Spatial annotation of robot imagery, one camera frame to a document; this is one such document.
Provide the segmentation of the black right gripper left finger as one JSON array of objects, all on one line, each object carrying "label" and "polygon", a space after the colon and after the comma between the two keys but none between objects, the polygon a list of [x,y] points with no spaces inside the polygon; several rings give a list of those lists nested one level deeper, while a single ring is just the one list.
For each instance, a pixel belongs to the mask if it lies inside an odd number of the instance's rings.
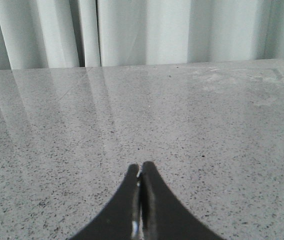
[{"label": "black right gripper left finger", "polygon": [[107,205],[72,240],[137,240],[140,229],[139,166],[131,164]]}]

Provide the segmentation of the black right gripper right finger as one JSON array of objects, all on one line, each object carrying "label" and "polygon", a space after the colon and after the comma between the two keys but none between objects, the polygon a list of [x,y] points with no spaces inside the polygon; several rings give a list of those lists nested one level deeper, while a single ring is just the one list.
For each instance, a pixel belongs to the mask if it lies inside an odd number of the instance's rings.
[{"label": "black right gripper right finger", "polygon": [[145,240],[221,239],[182,205],[151,161],[142,165],[140,200]]}]

